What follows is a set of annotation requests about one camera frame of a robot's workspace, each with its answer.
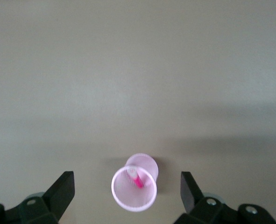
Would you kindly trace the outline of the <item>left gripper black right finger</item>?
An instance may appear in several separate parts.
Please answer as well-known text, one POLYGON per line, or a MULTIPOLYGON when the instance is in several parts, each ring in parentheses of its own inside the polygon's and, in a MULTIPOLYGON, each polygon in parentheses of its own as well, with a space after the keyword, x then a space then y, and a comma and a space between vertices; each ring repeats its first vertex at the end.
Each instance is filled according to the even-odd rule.
POLYGON ((180 195, 185 213, 176 224, 276 224, 261 206, 245 203, 234 210, 213 196, 205 196, 191 172, 181 172, 180 195))

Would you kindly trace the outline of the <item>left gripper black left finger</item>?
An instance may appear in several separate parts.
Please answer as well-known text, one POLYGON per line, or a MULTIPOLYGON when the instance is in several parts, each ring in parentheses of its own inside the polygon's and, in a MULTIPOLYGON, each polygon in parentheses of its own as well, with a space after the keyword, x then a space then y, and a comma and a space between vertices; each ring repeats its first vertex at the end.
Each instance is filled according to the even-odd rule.
POLYGON ((57 224, 75 196, 74 172, 65 171, 46 192, 28 196, 6 210, 0 203, 0 224, 57 224))

